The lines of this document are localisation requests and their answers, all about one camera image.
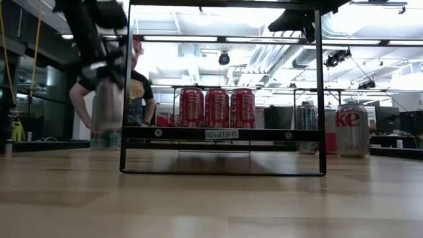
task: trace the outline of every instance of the man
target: man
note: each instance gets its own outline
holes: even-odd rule
[[[143,49],[138,38],[134,37],[131,64],[130,80],[130,107],[128,109],[128,124],[131,126],[149,126],[154,115],[155,101],[153,91],[146,77],[136,72],[138,57],[142,55]],[[119,41],[119,47],[126,52],[125,38]],[[85,106],[84,97],[91,91],[95,91],[96,85],[89,79],[81,79],[72,87],[69,92],[75,111],[87,128],[91,128],[91,118]],[[145,100],[145,113],[142,113],[142,99]]]

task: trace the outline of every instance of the shelf sign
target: shelf sign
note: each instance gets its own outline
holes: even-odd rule
[[[236,129],[206,130],[206,139],[238,139],[239,132]]]

